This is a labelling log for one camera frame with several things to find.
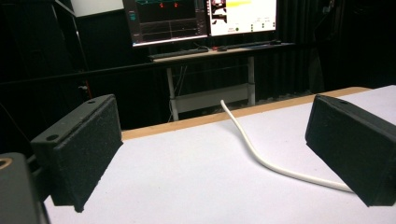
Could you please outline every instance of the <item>dark background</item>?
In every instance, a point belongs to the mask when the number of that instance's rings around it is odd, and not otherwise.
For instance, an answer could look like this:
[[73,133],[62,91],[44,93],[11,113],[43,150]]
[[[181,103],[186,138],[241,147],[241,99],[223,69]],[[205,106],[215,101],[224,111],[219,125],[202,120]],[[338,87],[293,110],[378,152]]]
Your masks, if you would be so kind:
[[[62,2],[71,7],[70,1]],[[167,122],[169,92],[163,69],[111,71],[146,63],[153,53],[193,49],[195,44],[211,47],[275,38],[298,44],[325,41],[316,48],[256,57],[257,101],[300,92],[396,84],[396,18],[392,11],[396,3],[334,2],[327,12],[330,1],[279,0],[274,33],[132,49],[123,10],[74,18],[51,2],[2,1],[0,153],[31,155],[30,140],[82,102],[103,94],[116,95],[123,130]],[[181,93],[246,82],[243,58],[173,69],[176,75],[187,70]],[[46,81],[46,77],[97,70],[108,72],[106,76]],[[43,81],[26,81],[35,78]]]

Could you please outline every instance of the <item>computer screen display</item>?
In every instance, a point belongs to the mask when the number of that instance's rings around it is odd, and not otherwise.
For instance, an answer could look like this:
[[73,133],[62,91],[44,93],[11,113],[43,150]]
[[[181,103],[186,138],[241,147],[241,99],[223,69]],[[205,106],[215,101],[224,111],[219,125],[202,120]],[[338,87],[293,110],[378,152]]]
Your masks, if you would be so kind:
[[208,33],[236,35],[276,30],[276,0],[205,0]]
[[203,0],[123,0],[134,47],[207,37]]

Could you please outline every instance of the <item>wire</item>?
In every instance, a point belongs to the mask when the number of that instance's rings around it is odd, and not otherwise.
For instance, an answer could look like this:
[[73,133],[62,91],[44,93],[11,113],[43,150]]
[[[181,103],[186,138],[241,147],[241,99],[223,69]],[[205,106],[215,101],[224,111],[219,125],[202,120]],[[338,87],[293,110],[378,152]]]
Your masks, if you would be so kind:
[[15,121],[14,118],[12,118],[12,116],[9,114],[8,110],[6,109],[5,106],[3,106],[0,103],[0,106],[3,108],[3,110],[6,112],[6,114],[8,115],[9,119],[11,120],[11,122],[14,124],[15,128],[20,132],[20,134],[23,136],[24,139],[26,139],[26,141],[30,144],[30,140],[29,138],[26,136],[26,134],[22,131],[22,129],[20,128],[20,126],[17,124],[17,122]]
[[239,122],[236,120],[236,118],[233,116],[233,114],[231,113],[231,111],[227,108],[227,105],[224,104],[224,101],[221,100],[221,106],[223,107],[224,111],[228,114],[228,116],[231,118],[231,120],[233,121],[233,123],[235,124],[235,126],[238,128],[239,132],[242,134],[242,136],[244,137],[245,142],[247,143],[247,147],[248,149],[251,151],[251,153],[253,154],[254,158],[264,167],[279,173],[281,175],[285,175],[288,177],[292,177],[298,180],[303,180],[305,182],[308,183],[312,183],[312,184],[316,184],[316,185],[321,185],[323,187],[327,187],[327,188],[331,188],[331,189],[339,189],[342,191],[347,191],[347,192],[353,192],[346,184],[343,183],[337,183],[337,182],[333,182],[330,180],[325,180],[325,179],[320,179],[320,178],[316,178],[310,175],[304,175],[304,174],[299,174],[299,173],[295,173],[293,171],[289,171],[289,170],[285,170],[281,167],[278,167],[268,161],[266,161],[265,159],[263,159],[259,153],[256,151],[256,149],[254,148],[254,146],[251,144],[250,140],[248,139],[248,136],[246,135],[244,129],[242,128],[242,126],[239,124]]

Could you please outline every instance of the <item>desk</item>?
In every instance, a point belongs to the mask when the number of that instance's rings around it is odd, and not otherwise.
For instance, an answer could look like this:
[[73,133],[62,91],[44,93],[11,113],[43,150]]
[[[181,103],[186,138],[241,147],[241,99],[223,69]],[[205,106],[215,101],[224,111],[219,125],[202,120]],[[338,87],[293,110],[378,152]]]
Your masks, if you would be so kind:
[[[284,46],[290,46],[292,44],[283,43],[279,46],[275,45],[262,45],[261,49],[272,49]],[[176,56],[171,58],[163,58],[154,60],[154,63],[166,63],[174,61],[183,61],[188,59],[197,60],[200,62],[203,58],[215,58],[220,55],[235,55],[235,53],[250,52],[254,49],[241,48],[241,49],[229,49],[227,51],[216,51],[210,50],[209,52]],[[172,76],[172,67],[166,68],[166,75],[168,79],[168,87],[170,93],[170,103],[172,107],[172,116],[174,120],[178,120],[178,113],[196,110],[200,108],[210,107],[217,105],[220,99],[225,102],[235,102],[248,99],[248,105],[255,105],[256,93],[255,93],[255,81],[254,81],[254,56],[247,56],[247,83],[235,85],[227,88],[216,89],[213,91],[202,91],[188,95],[175,95],[175,88]]]
[[[396,123],[396,86],[327,93]],[[235,110],[267,160],[295,172],[340,178],[304,140],[312,96]],[[266,170],[223,113],[123,133],[82,214],[45,201],[59,223],[394,223],[396,206],[366,207],[352,193]],[[142,133],[140,137],[133,133]]]

